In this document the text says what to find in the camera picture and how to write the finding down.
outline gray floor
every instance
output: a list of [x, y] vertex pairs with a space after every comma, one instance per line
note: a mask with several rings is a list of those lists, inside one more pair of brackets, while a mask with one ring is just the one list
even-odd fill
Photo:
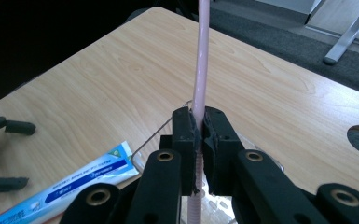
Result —
[[[215, 0], [211, 1], [211, 8], [284, 29], [298, 35], [304, 35], [326, 44], [334, 45], [339, 39], [339, 36], [326, 34], [308, 27], [305, 24], [308, 15], [260, 3], [255, 0]], [[353, 42], [348, 50], [359, 53], [359, 42]]]

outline toothpaste tube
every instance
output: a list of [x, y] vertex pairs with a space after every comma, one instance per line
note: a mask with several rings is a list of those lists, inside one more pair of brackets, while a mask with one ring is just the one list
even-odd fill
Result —
[[77, 194], [96, 183], [116, 185], [138, 175], [127, 142], [0, 215], [0, 224], [42, 223], [65, 211]]

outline table surface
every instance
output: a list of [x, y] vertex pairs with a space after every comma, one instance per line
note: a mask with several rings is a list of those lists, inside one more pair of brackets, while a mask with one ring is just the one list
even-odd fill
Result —
[[[0, 176], [27, 176], [0, 193], [0, 213], [127, 140], [138, 148], [192, 98], [198, 24], [152, 8], [0, 100], [0, 115], [37, 127], [0, 130]], [[206, 104], [314, 193], [337, 182], [359, 190], [359, 92], [210, 32]]]

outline plastic tube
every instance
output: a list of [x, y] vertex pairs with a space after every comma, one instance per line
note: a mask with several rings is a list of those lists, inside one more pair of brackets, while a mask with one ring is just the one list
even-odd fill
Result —
[[[197, 128], [202, 132], [202, 121], [205, 113], [205, 92], [208, 71], [208, 44], [209, 44], [209, 1], [199, 0], [199, 44], [197, 56], [197, 74], [194, 85], [192, 113]], [[202, 148], [197, 150], [196, 159], [196, 187], [202, 190], [203, 173]], [[187, 201], [187, 224], [201, 223], [202, 194], [193, 194]]]

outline clamp jaw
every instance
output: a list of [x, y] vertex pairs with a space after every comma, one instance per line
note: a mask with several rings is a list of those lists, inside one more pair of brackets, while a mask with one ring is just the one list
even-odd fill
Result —
[[310, 194], [296, 187], [269, 155], [245, 149], [222, 111], [206, 107], [203, 125], [200, 136], [188, 108], [175, 110], [173, 134], [161, 136], [142, 177], [122, 190], [89, 186], [61, 223], [180, 223], [181, 196], [199, 192], [194, 183], [200, 144], [209, 193], [232, 196], [238, 223], [359, 223], [357, 190], [324, 184]]
[[[0, 129], [4, 127], [6, 133], [22, 133], [26, 135], [34, 134], [36, 129], [33, 123], [7, 120], [5, 117], [0, 116]], [[28, 178], [25, 177], [0, 178], [0, 192], [22, 189], [27, 182]]]

